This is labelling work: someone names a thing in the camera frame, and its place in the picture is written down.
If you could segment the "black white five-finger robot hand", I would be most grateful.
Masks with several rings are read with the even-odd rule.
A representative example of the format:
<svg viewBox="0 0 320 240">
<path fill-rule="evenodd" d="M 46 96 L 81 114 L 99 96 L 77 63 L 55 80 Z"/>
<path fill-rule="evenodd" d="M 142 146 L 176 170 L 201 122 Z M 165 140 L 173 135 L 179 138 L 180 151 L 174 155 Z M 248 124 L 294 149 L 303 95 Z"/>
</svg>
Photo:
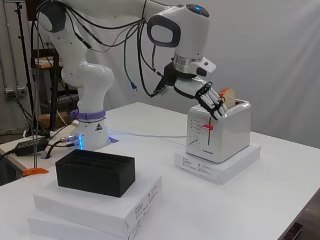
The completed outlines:
<svg viewBox="0 0 320 240">
<path fill-rule="evenodd" d="M 154 94 L 160 94 L 167 87 L 173 87 L 181 96 L 197 100 L 214 120 L 220 121 L 226 117 L 224 100 L 214 90 L 213 83 L 196 74 L 178 71 L 173 62 L 165 66 L 163 76 L 156 86 Z"/>
</svg>

